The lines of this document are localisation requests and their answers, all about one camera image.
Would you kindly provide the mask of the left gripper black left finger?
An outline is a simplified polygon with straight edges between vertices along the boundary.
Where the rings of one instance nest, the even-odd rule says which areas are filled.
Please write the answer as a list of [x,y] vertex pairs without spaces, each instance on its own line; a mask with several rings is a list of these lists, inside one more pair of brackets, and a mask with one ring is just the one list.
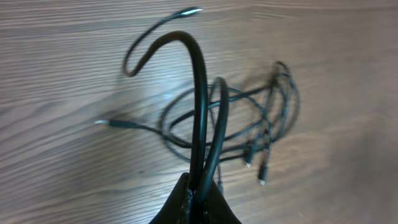
[[183,173],[168,199],[150,224],[188,224],[193,193],[189,189],[189,173]]

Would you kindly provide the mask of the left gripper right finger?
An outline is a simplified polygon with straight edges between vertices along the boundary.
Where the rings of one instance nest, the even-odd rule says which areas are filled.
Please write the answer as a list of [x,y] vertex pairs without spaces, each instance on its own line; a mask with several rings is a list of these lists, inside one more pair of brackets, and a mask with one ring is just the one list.
[[241,224],[213,180],[201,185],[201,215],[204,224]]

